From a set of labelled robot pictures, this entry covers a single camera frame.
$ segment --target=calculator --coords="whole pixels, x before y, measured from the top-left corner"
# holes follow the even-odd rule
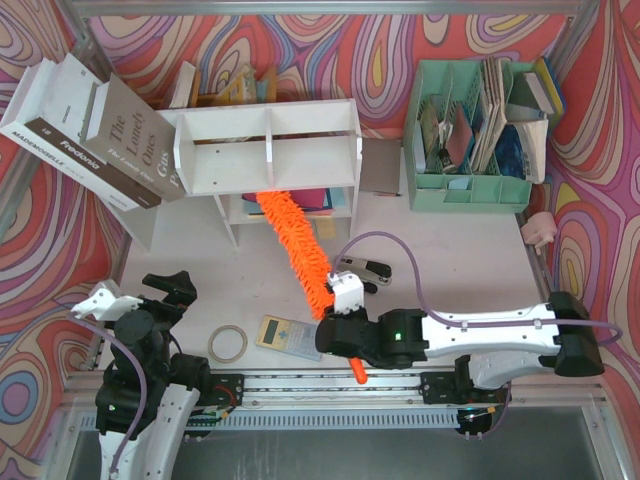
[[[265,315],[256,345],[319,362],[322,360],[322,353],[316,350],[317,328],[317,323]]]

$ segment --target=green organizer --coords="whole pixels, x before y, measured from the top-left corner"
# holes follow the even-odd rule
[[[446,116],[452,119],[460,102],[473,115],[482,85],[481,65],[481,61],[474,60],[422,60],[418,65],[403,131],[409,200],[414,211],[520,213],[529,204],[531,184],[520,178],[500,175],[495,157],[492,157],[483,175],[472,174],[468,166],[462,174],[416,173],[413,136],[422,133],[414,127],[429,95],[444,92],[445,99],[438,112],[439,118]],[[531,63],[504,63],[502,73],[505,99],[511,93],[514,75],[532,68]],[[465,177],[469,179],[466,190],[449,189],[451,180]]]

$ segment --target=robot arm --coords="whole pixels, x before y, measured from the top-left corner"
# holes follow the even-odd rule
[[[414,362],[429,358],[463,355],[456,361],[456,385],[451,387],[460,392],[459,398],[470,389],[495,390],[512,379],[538,372],[554,371],[561,376],[581,377],[604,371],[591,328],[539,322],[556,318],[588,319],[586,309],[567,293],[553,293],[547,303],[514,311],[436,312],[460,322],[461,328],[453,328],[417,309],[391,310],[381,315],[378,322],[370,322],[364,308],[362,283],[356,275],[350,272],[332,275],[329,286],[335,294],[334,311],[318,326],[318,351],[361,358],[384,369],[410,368]],[[531,320],[533,324],[473,328],[474,322],[495,320]],[[459,403],[452,402],[451,398],[442,397],[442,403]]]
[[[182,433],[194,407],[228,404],[231,399],[221,386],[233,383],[234,392],[243,388],[242,375],[212,374],[204,357],[178,353],[170,358],[169,330],[197,298],[189,274],[147,275],[142,283],[167,295],[162,301],[122,295],[118,286],[107,280],[98,283],[87,300],[71,309],[77,318],[93,315],[114,331],[140,362],[147,386],[143,415],[118,454],[142,395],[131,362],[112,345],[114,361],[105,370],[96,395],[101,480],[171,478]],[[233,403],[241,405],[240,393]],[[110,471],[114,457],[117,473]]]

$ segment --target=pink paper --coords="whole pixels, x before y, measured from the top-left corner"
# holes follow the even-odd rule
[[[322,208],[324,206],[324,188],[313,188],[309,190],[293,190],[291,198],[302,208]],[[245,193],[242,198],[250,202],[257,202],[255,193]]]

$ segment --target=book spine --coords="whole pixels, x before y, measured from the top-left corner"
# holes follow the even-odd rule
[[[76,170],[79,175],[87,176],[86,172],[90,172],[92,176],[101,180],[101,184],[109,185],[112,189],[119,191],[123,196],[133,200],[143,208],[152,208],[160,204],[161,199],[159,196],[136,183],[133,179],[114,168],[113,165],[96,158],[46,120],[36,118],[27,122],[25,127],[61,152],[69,160],[68,167]],[[101,195],[100,190],[92,190],[99,196]]]
[[[132,199],[103,182],[91,172],[78,171],[67,155],[60,152],[51,143],[35,135],[24,125],[12,122],[3,127],[2,133],[28,152],[33,153],[41,160],[88,188],[103,200],[111,202],[120,210],[128,211],[138,207],[138,204]]]

